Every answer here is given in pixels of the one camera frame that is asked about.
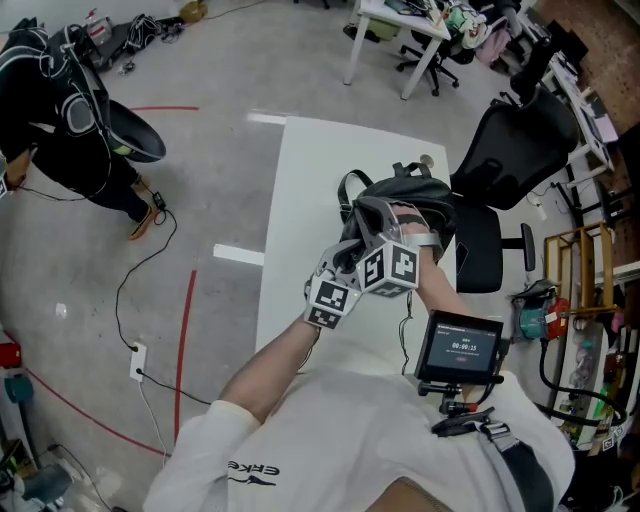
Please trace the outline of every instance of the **white power strip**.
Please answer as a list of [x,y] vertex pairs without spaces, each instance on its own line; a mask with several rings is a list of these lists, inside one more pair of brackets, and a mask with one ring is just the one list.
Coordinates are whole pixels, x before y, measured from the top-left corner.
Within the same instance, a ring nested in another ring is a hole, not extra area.
[[527,194],[527,198],[529,199],[529,203],[532,206],[536,207],[536,212],[538,212],[538,216],[540,217],[540,220],[542,220],[543,222],[547,220],[547,214],[544,211],[544,208],[542,207],[542,203],[540,202],[540,199],[537,196],[531,197],[528,194]]
[[134,343],[134,347],[137,347],[137,351],[131,351],[131,367],[129,368],[129,377],[133,380],[137,380],[138,382],[142,382],[144,378],[143,375],[140,375],[137,370],[140,369],[144,372],[144,365],[147,362],[147,347],[142,345],[141,343]]

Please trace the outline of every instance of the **digital timer display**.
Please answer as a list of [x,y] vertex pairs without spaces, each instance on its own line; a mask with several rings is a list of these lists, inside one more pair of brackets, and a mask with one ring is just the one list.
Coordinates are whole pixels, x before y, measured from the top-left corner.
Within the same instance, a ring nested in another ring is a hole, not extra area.
[[429,366],[459,370],[487,371],[496,341],[492,332],[444,323],[436,327]]

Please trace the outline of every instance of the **wrist strap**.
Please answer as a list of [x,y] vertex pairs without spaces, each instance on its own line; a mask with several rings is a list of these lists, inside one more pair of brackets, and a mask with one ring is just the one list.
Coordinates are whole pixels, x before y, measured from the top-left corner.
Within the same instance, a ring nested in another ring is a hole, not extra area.
[[433,259],[438,261],[442,258],[443,250],[438,233],[415,233],[413,235],[403,235],[404,242],[409,247],[431,247],[433,249]]

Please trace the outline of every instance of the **sneaker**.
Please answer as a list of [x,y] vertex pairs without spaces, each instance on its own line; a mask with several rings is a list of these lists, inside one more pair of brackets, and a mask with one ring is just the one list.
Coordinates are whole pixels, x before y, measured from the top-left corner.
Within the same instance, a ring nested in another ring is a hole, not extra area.
[[150,186],[151,180],[149,177],[138,173],[138,177],[136,178],[136,181],[133,182],[133,185],[131,185],[131,188],[136,192],[136,194],[142,194],[147,192]]
[[142,222],[138,224],[135,229],[129,235],[129,240],[137,240],[142,235],[147,232],[147,228],[151,225],[151,223],[155,220],[156,215],[158,215],[158,209],[155,205],[149,206],[149,211],[147,211],[147,215]]

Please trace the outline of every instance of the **black bag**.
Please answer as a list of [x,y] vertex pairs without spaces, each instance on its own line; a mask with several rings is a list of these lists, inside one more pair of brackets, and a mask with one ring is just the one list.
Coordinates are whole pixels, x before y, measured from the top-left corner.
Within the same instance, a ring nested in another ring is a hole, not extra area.
[[[416,169],[420,170],[419,176],[412,176]],[[340,202],[340,216],[344,227],[342,240],[362,238],[356,221],[351,201],[347,195],[346,183],[349,176],[357,176],[367,187],[358,197],[372,196],[381,199],[403,201],[412,204],[427,221],[429,227],[440,235],[442,249],[446,250],[451,238],[456,232],[456,211],[453,206],[453,193],[442,181],[433,178],[426,165],[411,163],[403,167],[401,163],[393,165],[395,176],[373,183],[369,176],[359,169],[347,173],[338,186],[338,201]]]

